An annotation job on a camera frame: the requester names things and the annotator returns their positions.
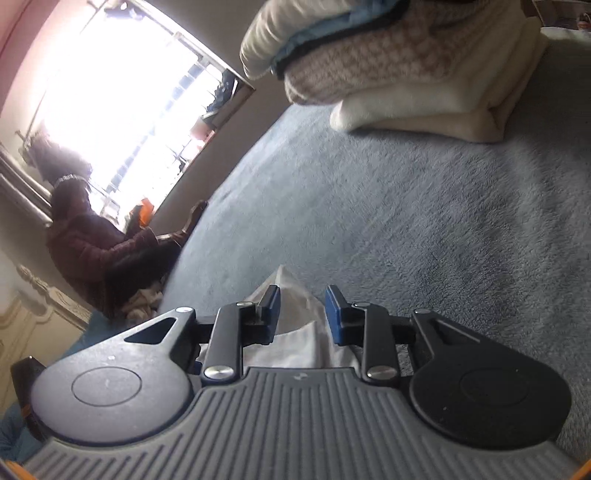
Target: folded blanket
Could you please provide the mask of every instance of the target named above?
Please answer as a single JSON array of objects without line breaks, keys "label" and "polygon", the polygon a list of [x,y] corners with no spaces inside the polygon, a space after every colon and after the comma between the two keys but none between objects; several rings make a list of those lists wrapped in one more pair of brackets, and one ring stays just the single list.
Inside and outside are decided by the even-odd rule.
[{"label": "folded blanket", "polygon": [[256,14],[240,46],[244,72],[250,79],[264,75],[292,35],[318,22],[356,11],[357,21],[392,10],[398,0],[268,0]]},{"label": "folded blanket", "polygon": [[548,45],[548,38],[540,34],[540,27],[537,17],[527,19],[507,65],[486,91],[476,110],[469,113],[387,119],[370,127],[430,132],[468,142],[500,142],[505,133],[505,124]]},{"label": "folded blanket", "polygon": [[292,103],[328,105],[396,80],[438,82],[449,77],[517,0],[456,4],[411,0],[394,25],[323,45],[284,72]]},{"label": "folded blanket", "polygon": [[349,131],[387,118],[465,113],[476,109],[484,92],[505,67],[525,24],[519,4],[511,2],[511,6],[513,8],[491,25],[447,80],[439,83],[400,81],[354,93],[335,106],[330,126]]},{"label": "folded blanket", "polygon": [[390,27],[406,13],[410,0],[385,0],[362,5],[338,17],[327,18],[293,35],[271,62],[271,73],[280,80],[294,60],[330,42],[359,33]]}]

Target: bright window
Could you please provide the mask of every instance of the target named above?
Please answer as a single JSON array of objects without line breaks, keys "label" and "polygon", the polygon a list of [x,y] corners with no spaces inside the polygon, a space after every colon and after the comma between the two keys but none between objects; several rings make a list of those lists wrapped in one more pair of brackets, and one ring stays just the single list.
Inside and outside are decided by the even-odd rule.
[{"label": "bright window", "polygon": [[39,119],[53,140],[92,164],[93,208],[123,226],[144,197],[157,208],[204,146],[190,131],[225,66],[170,22],[135,4],[115,8],[131,13],[97,12],[49,86]]}]

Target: dark hair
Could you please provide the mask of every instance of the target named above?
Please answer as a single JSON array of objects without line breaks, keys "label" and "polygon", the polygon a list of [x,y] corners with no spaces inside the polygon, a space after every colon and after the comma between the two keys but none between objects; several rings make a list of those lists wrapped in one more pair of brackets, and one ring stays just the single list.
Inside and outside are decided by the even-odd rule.
[{"label": "dark hair", "polygon": [[82,179],[70,179],[58,184],[51,194],[51,219],[56,222],[67,218],[73,199],[82,191],[89,191],[88,184]]}]

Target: wall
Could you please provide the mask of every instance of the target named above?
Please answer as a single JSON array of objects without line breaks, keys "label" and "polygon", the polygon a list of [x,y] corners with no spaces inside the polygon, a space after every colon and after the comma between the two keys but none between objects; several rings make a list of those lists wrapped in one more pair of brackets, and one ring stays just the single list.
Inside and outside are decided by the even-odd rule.
[{"label": "wall", "polygon": [[[150,3],[190,32],[239,75],[240,44],[264,0],[150,0]],[[224,125],[187,169],[152,221],[158,233],[181,228],[189,209],[207,199],[243,155],[289,105],[283,83],[270,74],[250,82],[256,91]]]},{"label": "wall", "polygon": [[16,288],[22,284],[14,269],[14,265],[22,264],[49,285],[81,301],[55,268],[45,246],[43,227],[14,206],[3,193],[0,193],[0,252],[0,257],[8,257],[12,263],[0,263],[0,289],[4,292],[9,291],[11,286]]},{"label": "wall", "polygon": [[[38,3],[43,7],[35,9]],[[22,141],[15,135],[15,131],[20,130],[23,134],[26,133],[46,90],[47,82],[67,55],[72,39],[80,32],[94,11],[85,0],[60,0],[59,2],[32,0],[25,10],[28,16],[26,18],[23,16],[19,25],[24,22],[29,30],[36,26],[36,37],[34,31],[19,30],[20,33],[17,36],[14,36],[14,33],[11,36],[11,43],[6,44],[8,50],[0,56],[0,65],[2,59],[8,55],[11,61],[18,61],[20,67],[18,72],[12,75],[13,80],[0,113],[0,142],[15,158],[20,158],[18,149],[22,146]],[[31,23],[30,17],[35,18],[36,22]],[[9,81],[11,77],[4,73],[4,69],[0,71],[3,71],[0,82],[0,85],[3,85],[2,82]]]}]

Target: bedding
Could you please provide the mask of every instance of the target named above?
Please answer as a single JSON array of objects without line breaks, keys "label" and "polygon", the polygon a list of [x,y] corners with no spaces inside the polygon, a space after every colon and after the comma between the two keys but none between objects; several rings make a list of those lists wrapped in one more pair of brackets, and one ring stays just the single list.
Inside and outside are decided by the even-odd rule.
[{"label": "bedding", "polygon": [[287,98],[301,105],[325,105],[397,80],[438,82],[453,73],[497,22],[518,12],[515,0],[413,0],[390,27],[327,43],[293,60],[284,73]]},{"label": "bedding", "polygon": [[387,119],[369,127],[431,132],[468,142],[500,142],[505,133],[505,124],[548,45],[548,38],[540,34],[540,26],[538,18],[527,19],[521,38],[505,68],[485,92],[475,110]]},{"label": "bedding", "polygon": [[242,40],[240,58],[244,72],[250,79],[263,76],[269,70],[275,55],[292,35],[320,21],[356,11],[357,23],[363,23],[384,15],[398,1],[268,0],[252,20]]},{"label": "bedding", "polygon": [[362,32],[390,27],[406,14],[409,4],[410,0],[396,0],[394,6],[377,4],[369,9],[361,6],[347,14],[327,18],[299,31],[273,57],[271,73],[283,80],[285,68],[292,61],[322,45]]},{"label": "bedding", "polygon": [[501,73],[525,24],[521,12],[507,12],[491,27],[456,71],[438,83],[399,81],[361,90],[339,102],[330,116],[335,130],[353,130],[387,118],[403,118],[474,110]]},{"label": "bedding", "polygon": [[292,106],[212,196],[161,311],[213,313],[280,264],[317,298],[335,283],[393,314],[431,307],[556,369],[573,396],[558,445],[588,460],[590,77],[589,44],[552,33],[492,145],[345,135],[329,107]]}]

